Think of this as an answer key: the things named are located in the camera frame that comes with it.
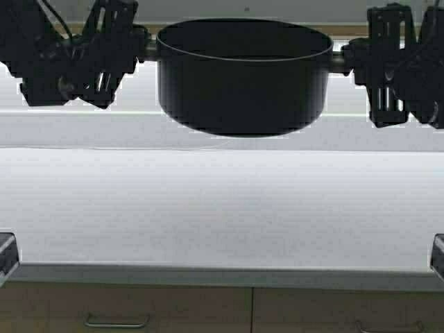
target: cable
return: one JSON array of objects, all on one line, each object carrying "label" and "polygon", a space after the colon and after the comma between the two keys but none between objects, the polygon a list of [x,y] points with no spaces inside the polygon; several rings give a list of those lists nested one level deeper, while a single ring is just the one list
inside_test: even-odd
[{"label": "cable", "polygon": [[62,25],[63,29],[66,31],[68,38],[69,38],[70,48],[72,50],[72,48],[74,47],[74,37],[73,37],[72,32],[69,29],[68,25],[66,24],[64,19],[59,15],[57,10],[55,10],[54,7],[48,2],[48,0],[42,0],[42,3],[48,8],[48,10],[52,13],[52,15],[55,16],[55,18]]},{"label": "cable", "polygon": [[435,38],[435,34],[436,34],[437,30],[438,30],[438,9],[439,9],[439,3],[440,2],[441,2],[441,0],[435,0],[434,11],[433,11],[433,24],[432,24],[432,28],[431,28],[432,31],[430,32],[430,35],[427,38],[427,40],[425,41],[425,43],[422,44],[421,47],[419,47],[409,57],[407,57],[406,59],[402,60],[394,68],[392,68],[390,70],[390,72],[388,72],[388,74],[387,74],[388,78],[393,78],[395,71],[397,71],[399,68],[402,68],[403,66],[405,66],[410,60],[414,59],[418,54],[420,54],[422,51],[424,51],[424,49]]}]

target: white countertop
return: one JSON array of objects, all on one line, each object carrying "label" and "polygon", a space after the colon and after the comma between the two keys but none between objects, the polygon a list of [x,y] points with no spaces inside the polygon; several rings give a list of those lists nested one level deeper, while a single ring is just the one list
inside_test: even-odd
[{"label": "white countertop", "polygon": [[0,183],[18,280],[441,288],[442,153],[1,149]]}]

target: metal clamp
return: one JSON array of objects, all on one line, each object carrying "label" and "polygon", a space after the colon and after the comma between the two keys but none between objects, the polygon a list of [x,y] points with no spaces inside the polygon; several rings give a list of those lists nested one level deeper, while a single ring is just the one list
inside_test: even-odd
[{"label": "metal clamp", "polygon": [[15,235],[0,233],[0,287],[19,267],[19,250]]},{"label": "metal clamp", "polygon": [[88,314],[88,317],[85,319],[85,326],[89,328],[125,328],[125,329],[141,329],[148,325],[150,321],[150,316],[146,317],[146,320],[143,323],[91,323],[90,320],[93,315]]},{"label": "metal clamp", "polygon": [[360,321],[356,322],[356,327],[360,333],[394,333],[394,332],[402,332],[402,333],[424,333],[424,325],[418,321],[415,323],[415,330],[391,330],[391,331],[368,331],[362,327],[362,323]]}]

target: wooden drawer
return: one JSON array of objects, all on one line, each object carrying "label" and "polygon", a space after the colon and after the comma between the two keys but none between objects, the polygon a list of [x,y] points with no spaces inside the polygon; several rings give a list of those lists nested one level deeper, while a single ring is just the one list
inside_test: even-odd
[{"label": "wooden drawer", "polygon": [[177,332],[178,327],[181,332],[207,332],[209,327],[212,332],[222,332],[222,327],[229,332],[250,331],[249,289],[80,284],[38,289],[38,297],[49,301],[49,332],[96,331],[83,325],[88,314],[94,316],[92,321],[106,323],[140,323],[149,315],[149,324],[139,332]]},{"label": "wooden drawer", "polygon": [[34,298],[29,284],[0,288],[0,332],[48,332],[49,302]]},{"label": "wooden drawer", "polygon": [[368,330],[444,329],[444,294],[256,289],[254,332],[356,333]]}]

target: pot handle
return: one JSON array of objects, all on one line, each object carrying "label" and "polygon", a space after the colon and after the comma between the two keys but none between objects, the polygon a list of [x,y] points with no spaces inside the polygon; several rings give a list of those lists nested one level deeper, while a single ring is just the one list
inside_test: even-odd
[{"label": "pot handle", "polygon": [[333,52],[330,59],[330,73],[344,74],[348,76],[351,72],[351,68],[345,61],[343,52]]},{"label": "pot handle", "polygon": [[157,48],[157,42],[150,38],[146,43],[145,57],[143,61],[159,61],[159,60],[160,60],[160,54],[159,54],[159,49]]}]

